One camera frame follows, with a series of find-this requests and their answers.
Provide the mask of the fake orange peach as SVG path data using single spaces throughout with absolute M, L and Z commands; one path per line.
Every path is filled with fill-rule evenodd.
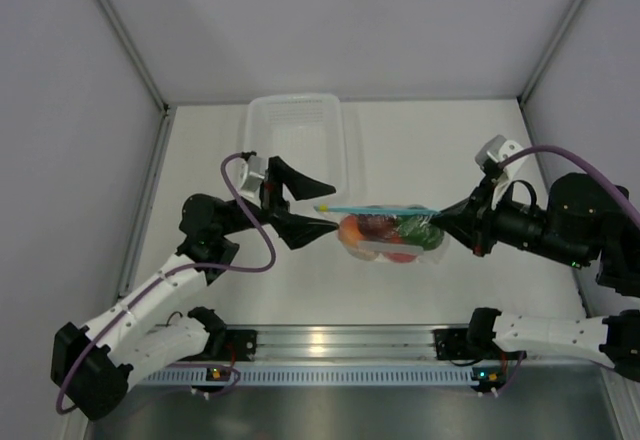
M 357 249 L 359 242 L 364 239 L 358 227 L 358 219 L 355 215 L 348 215 L 339 222 L 338 239 L 345 246 Z

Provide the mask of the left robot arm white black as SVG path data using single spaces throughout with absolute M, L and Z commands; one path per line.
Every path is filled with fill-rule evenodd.
M 111 413 L 150 375 L 184 358 L 219 357 L 226 325 L 214 310 L 196 307 L 162 327 L 189 297 L 222 274 L 259 274 L 276 263 L 271 227 L 291 250 L 337 230 L 336 223 L 291 212 L 284 197 L 303 201 L 333 195 L 334 186 L 312 179 L 278 156 L 254 152 L 225 158 L 221 177 L 231 199 L 194 194 L 183 204 L 183 242 L 143 284 L 81 326 L 67 323 L 55 334 L 51 379 L 59 415 L 80 410 L 96 421 Z

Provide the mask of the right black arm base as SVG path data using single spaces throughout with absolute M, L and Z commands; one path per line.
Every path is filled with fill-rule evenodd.
M 467 339 L 467 327 L 441 328 L 433 331 L 436 358 L 457 366 L 471 366 L 487 358 Z

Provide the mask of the fake green lime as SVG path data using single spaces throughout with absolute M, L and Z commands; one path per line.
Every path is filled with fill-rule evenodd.
M 444 240 L 444 232 L 425 216 L 400 217 L 396 232 L 405 244 L 425 251 L 437 249 Z

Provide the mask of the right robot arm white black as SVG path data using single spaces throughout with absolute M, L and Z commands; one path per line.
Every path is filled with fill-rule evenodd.
M 497 244 L 580 270 L 596 264 L 597 285 L 639 296 L 639 228 L 620 201 L 622 186 L 605 188 L 584 173 L 556 180 L 546 207 L 532 196 L 513 198 L 509 186 L 493 204 L 484 179 L 470 196 L 437 214 L 432 222 L 473 255 L 484 257 Z M 599 364 L 627 380 L 639 379 L 639 312 L 561 320 L 479 307 L 468 323 L 468 348 L 480 357 L 495 351 L 573 357 Z

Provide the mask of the fake red apple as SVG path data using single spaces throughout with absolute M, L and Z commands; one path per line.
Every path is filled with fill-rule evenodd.
M 383 256 L 390 262 L 396 264 L 412 263 L 416 260 L 415 255 L 405 253 L 385 252 Z

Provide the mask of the clear zip top bag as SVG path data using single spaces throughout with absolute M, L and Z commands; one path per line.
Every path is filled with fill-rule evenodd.
M 425 216 L 432 223 L 432 218 L 435 215 L 438 215 L 439 212 L 433 209 L 426 208 L 419 204 L 409 205 L 409 206 L 401 206 L 401 205 L 368 205 L 368 206 L 338 206 L 338 205 L 316 205 L 314 210 L 321 216 L 325 217 L 328 220 L 331 220 L 338 224 L 339 222 L 348 215 L 386 215 L 393 216 L 396 219 L 396 227 L 398 224 L 398 220 L 402 216 Z M 439 263 L 449 246 L 449 236 L 444 232 L 444 240 L 442 244 L 435 250 L 425 251 L 421 247 L 416 247 L 412 245 L 405 244 L 402 239 L 398 236 L 396 230 L 392 237 L 383 241 L 371 241 L 364 237 L 362 241 L 359 242 L 359 246 L 357 249 L 345 247 L 344 249 L 353 257 L 355 256 L 355 252 L 357 249 L 376 251 L 380 253 L 380 257 L 376 262 L 390 262 L 387 260 L 383 254 L 385 252 L 395 252 L 395 253 L 405 253 L 410 255 L 415 255 L 416 260 L 412 263 L 416 262 L 427 262 L 437 264 Z

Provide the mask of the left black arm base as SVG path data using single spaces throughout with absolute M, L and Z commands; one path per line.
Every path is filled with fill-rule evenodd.
M 197 358 L 216 363 L 250 362 L 256 354 L 257 337 L 258 332 L 253 329 L 228 329 L 209 342 Z

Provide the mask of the fake dark red plum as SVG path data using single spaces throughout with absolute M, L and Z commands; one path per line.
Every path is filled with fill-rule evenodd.
M 365 238 L 371 241 L 383 241 L 394 235 L 396 219 L 386 215 L 358 215 L 357 226 Z

